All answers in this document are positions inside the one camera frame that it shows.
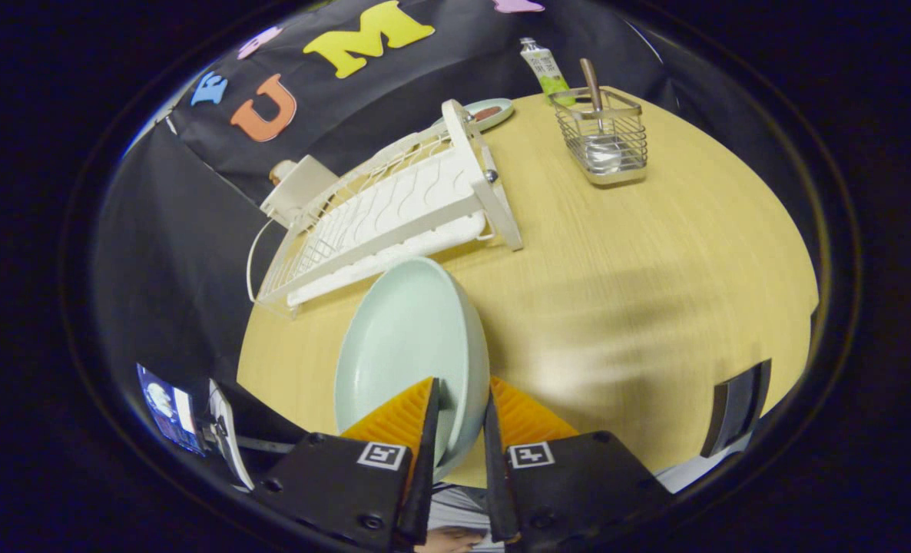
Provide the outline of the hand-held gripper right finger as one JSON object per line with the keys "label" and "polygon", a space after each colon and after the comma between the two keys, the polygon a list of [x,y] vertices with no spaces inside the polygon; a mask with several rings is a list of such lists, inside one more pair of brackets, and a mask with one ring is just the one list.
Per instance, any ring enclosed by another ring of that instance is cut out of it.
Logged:
{"label": "hand-held gripper right finger", "polygon": [[674,500],[613,433],[579,432],[498,377],[484,444],[491,532],[509,548],[603,548]]}

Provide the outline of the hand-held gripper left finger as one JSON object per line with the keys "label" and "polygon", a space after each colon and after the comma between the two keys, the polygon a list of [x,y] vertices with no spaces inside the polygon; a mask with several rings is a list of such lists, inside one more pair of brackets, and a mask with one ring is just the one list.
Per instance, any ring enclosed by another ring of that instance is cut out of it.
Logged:
{"label": "hand-held gripper left finger", "polygon": [[429,377],[340,436],[307,435],[253,497],[330,548],[410,552],[427,538],[440,400]]}

